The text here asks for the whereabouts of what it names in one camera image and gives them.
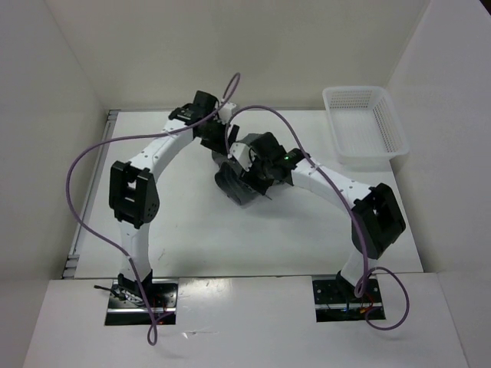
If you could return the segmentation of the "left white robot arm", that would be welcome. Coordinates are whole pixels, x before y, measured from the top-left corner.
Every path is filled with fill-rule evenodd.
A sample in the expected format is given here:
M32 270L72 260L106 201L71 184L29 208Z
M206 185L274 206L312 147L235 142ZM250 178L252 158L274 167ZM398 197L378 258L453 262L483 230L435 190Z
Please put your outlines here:
M218 100L197 91L193 102L177 107L167 117L162 137L151 141L140 153L110 168L109 206L118 221L122 261L117 284L134 305L142 307L153 297L153 270L149 259L150 223L160 208L157 181L174 157L195 138L215 153L225 151L225 123L237 110L226 102L220 111L199 126L192 125L211 114Z

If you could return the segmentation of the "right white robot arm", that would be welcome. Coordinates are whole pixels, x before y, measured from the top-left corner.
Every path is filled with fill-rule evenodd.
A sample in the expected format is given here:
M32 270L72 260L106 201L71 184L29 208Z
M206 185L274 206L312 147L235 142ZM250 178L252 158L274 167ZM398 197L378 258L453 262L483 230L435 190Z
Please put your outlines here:
M249 134L230 148L229 158L240 165L240 178L264 194L274 184L287 183L328 201L351 220L355 247L340 271L338 296L354 301L364 293L369 272L387 248L406 230L392 188L371 186L328 169L302 148L286 151L270 132Z

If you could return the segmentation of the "grey shorts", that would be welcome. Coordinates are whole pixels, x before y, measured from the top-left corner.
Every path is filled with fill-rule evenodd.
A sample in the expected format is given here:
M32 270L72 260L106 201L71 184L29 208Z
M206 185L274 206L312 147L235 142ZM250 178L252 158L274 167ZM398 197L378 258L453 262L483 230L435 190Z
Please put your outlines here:
M253 164L256 164L264 163L264 161L257 155L253 145L258 143L261 146L263 143L271 143L273 139L275 139L275 137L271 132L248 133L245 137L236 142L245 143L252 148L252 151L255 154ZM214 175L216 185L228 198L234 201L235 204L246 206L252 200L261 196L239 180L239 174L242 171L242 167L233 158L229 158L229 155L224 156L218 153L212 153L212 158L219 167L217 173Z

